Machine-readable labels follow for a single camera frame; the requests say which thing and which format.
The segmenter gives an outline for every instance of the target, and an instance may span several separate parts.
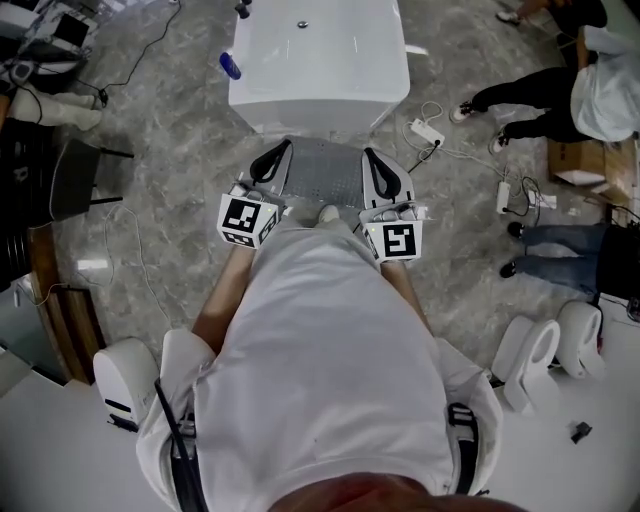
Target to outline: white box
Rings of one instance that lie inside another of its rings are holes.
[[[278,222],[277,205],[222,194],[217,228],[225,242],[257,249]]]
[[[422,221],[369,222],[362,233],[379,263],[414,260],[422,254]]]
[[[409,94],[397,0],[256,0],[229,105],[258,133],[368,133]]]

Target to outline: blue bottle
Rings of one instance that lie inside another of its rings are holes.
[[[239,80],[242,76],[240,69],[236,66],[236,63],[233,62],[233,57],[227,52],[223,52],[222,55],[220,55],[220,65],[232,80]]]

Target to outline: black shoe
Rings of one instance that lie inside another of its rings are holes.
[[[524,231],[524,224],[520,222],[511,222],[507,227],[507,232],[516,240],[522,239],[523,231]]]
[[[500,277],[504,279],[509,279],[516,275],[516,263],[512,261],[511,263],[507,263],[504,267],[500,269]]]

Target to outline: cardboard box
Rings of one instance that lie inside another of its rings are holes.
[[[549,141],[549,175],[596,194],[615,204],[627,204],[636,184],[636,148],[633,139],[617,144],[596,140],[573,144]]]

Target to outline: white plastic part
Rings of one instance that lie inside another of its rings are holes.
[[[413,123],[411,123],[411,131],[416,135],[420,135],[420,137],[431,144],[437,144],[438,146],[444,144],[444,135],[421,119],[415,119]]]
[[[155,397],[158,365],[140,340],[127,338],[93,357],[100,396],[111,415],[140,426]]]
[[[409,94],[397,0],[252,7],[236,21],[242,76],[229,83],[229,105],[258,133],[368,133]]]
[[[505,383],[504,396],[516,412],[552,412],[560,390],[548,366],[558,348],[560,326],[555,320],[534,323],[517,316],[507,328],[491,371]]]
[[[504,215],[504,209],[509,206],[509,192],[511,190],[511,185],[509,185],[506,181],[501,181],[498,185],[498,197],[496,199],[496,211],[500,215]]]
[[[604,379],[607,368],[598,354],[601,311],[585,302],[570,301],[560,310],[558,323],[561,336],[556,357],[565,371],[576,379],[587,374]]]
[[[529,195],[529,207],[537,208],[538,200],[536,199],[536,193],[533,190],[528,191]],[[551,208],[555,210],[558,208],[558,197],[557,196],[549,196],[547,194],[540,195],[540,208]]]

